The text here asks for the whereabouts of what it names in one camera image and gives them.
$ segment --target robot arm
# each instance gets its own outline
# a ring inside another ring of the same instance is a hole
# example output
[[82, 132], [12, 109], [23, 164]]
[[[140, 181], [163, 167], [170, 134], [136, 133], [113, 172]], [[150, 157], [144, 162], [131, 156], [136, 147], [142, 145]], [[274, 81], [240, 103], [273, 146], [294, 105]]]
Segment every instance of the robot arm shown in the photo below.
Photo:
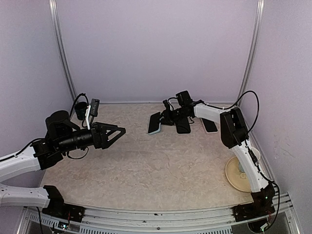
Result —
[[[225, 115], [227, 116], [227, 110], [220, 110], [204, 104], [198, 104], [194, 107], [194, 116], [197, 118], [205, 118], [207, 120], [213, 121], [220, 124], [220, 118], [225, 120]], [[224, 123], [221, 125], [221, 134], [224, 128]], [[261, 189], [268, 186], [268, 182], [262, 177], [259, 173], [257, 166], [261, 169], [258, 162], [254, 163], [253, 159], [250, 157], [249, 150], [251, 149], [251, 144], [248, 139], [240, 142], [240, 144], [235, 145], [231, 139], [229, 139], [230, 134], [221, 135], [222, 141], [226, 146], [230, 146], [231, 151], [236, 155], [239, 162], [242, 164], [244, 171], [247, 175], [247, 178], [250, 182], [252, 193], [260, 192]]]
[[[92, 109], [92, 113], [93, 117], [97, 116], [97, 107]], [[88, 128], [80, 129], [69, 120], [67, 111], [57, 111], [45, 122], [48, 130], [45, 138], [33, 140], [21, 151], [0, 157], [0, 207], [36, 206], [43, 208], [45, 214], [81, 222], [84, 208], [64, 203], [55, 186], [20, 188], [1, 182], [26, 172], [52, 167], [75, 149], [84, 150], [92, 145], [96, 149], [107, 149], [126, 131], [116, 125], [99, 122], [89, 123]]]
[[163, 101], [166, 110], [154, 114], [153, 118], [151, 117], [149, 134], [159, 131], [156, 130], [158, 124], [178, 127], [182, 119], [186, 119], [183, 122], [183, 129], [189, 130], [183, 133], [189, 133], [187, 117], [204, 118], [220, 124], [222, 143], [237, 156], [251, 185], [253, 197], [253, 203], [233, 207], [236, 221], [264, 216], [269, 212], [273, 214], [275, 210], [272, 199], [275, 190], [272, 183], [261, 175], [262, 168], [251, 150], [248, 130], [241, 110], [238, 107], [219, 109], [209, 106], [201, 100], [193, 101], [188, 91], [178, 93], [176, 99], [181, 107], [175, 110], [170, 108], [167, 100]]

